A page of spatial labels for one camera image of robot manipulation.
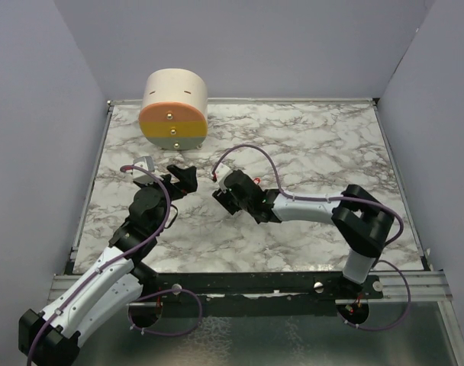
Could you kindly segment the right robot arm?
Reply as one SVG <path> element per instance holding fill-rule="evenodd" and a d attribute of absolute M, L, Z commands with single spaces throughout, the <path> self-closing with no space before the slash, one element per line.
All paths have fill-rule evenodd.
<path fill-rule="evenodd" d="M 366 278 L 387 244 L 395 215 L 358 185 L 335 194 L 300 197 L 278 188 L 263 190 L 241 170 L 227 167 L 212 174 L 218 189 L 212 196 L 235 214 L 247 212 L 257 223 L 307 221 L 335 226 L 350 247 L 338 280 L 340 293 L 348 298 L 366 289 Z"/>

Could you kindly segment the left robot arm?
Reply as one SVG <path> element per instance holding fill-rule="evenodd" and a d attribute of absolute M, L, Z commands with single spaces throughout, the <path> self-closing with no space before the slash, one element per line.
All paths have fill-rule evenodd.
<path fill-rule="evenodd" d="M 183 293 L 178 285 L 162 287 L 158 274 L 143 263 L 161 232 L 173 224 L 173 201 L 198 189 L 196 167 L 166 169 L 157 177 L 143 162 L 121 166 L 122 172 L 137 173 L 133 182 L 139 189 L 128 215 L 85 274 L 41 311 L 21 316 L 18 348 L 27 364 L 71 365 L 89 336 L 120 308 Z"/>

